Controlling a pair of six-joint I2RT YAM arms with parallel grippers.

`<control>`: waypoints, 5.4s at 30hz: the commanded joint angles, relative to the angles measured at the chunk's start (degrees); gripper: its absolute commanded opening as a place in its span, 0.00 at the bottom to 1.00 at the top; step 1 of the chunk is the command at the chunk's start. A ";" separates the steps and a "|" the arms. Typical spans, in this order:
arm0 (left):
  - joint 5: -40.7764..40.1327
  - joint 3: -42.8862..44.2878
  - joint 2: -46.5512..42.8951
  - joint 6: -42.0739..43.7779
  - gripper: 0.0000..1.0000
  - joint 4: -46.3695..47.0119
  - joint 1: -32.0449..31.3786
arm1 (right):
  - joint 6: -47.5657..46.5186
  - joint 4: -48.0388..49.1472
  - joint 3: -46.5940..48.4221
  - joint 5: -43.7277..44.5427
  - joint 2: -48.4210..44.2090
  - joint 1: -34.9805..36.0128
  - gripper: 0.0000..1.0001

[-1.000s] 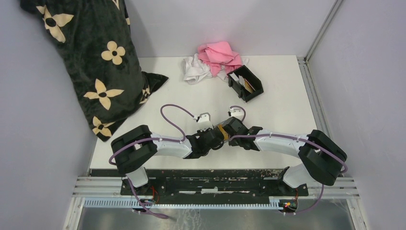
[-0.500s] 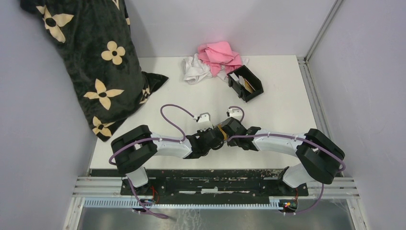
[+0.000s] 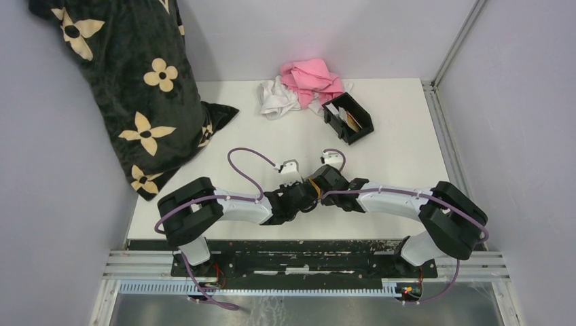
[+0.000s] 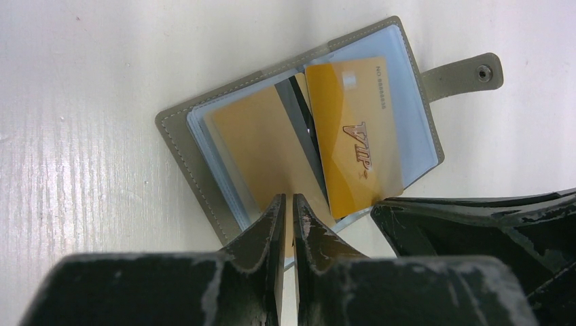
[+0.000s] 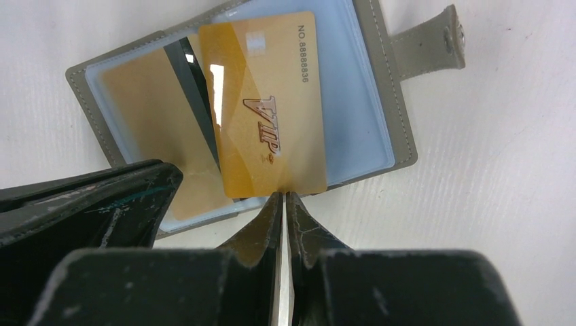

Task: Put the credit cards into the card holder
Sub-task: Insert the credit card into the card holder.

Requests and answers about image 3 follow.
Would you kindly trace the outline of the black plastic card box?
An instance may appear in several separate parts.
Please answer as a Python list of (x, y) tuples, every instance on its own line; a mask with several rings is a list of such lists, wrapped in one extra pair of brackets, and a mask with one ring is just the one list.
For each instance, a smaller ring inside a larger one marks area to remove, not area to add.
[(322, 104), (322, 108), (324, 122), (348, 145), (374, 131), (371, 115), (348, 92)]

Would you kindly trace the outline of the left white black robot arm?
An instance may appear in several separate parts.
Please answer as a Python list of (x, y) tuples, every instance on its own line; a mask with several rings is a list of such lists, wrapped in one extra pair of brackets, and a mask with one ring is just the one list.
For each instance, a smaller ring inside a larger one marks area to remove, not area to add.
[(188, 268), (198, 276), (212, 271), (214, 259), (204, 233), (218, 221), (281, 225), (317, 205), (319, 190), (309, 181), (282, 185), (263, 195), (237, 194), (215, 187), (200, 177), (157, 203), (160, 220), (155, 231), (169, 246), (184, 254)]

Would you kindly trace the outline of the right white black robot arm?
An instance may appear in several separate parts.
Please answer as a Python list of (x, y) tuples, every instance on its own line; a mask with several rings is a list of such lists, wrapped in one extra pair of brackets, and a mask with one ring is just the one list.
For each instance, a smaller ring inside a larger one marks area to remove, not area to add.
[(489, 238), (487, 215), (447, 181), (432, 188), (402, 188), (368, 179), (347, 180), (324, 165), (311, 176), (325, 206), (346, 212), (384, 213), (418, 221), (424, 230), (404, 238), (392, 259), (394, 272), (409, 277), (431, 259), (449, 256), (468, 260), (477, 245)]

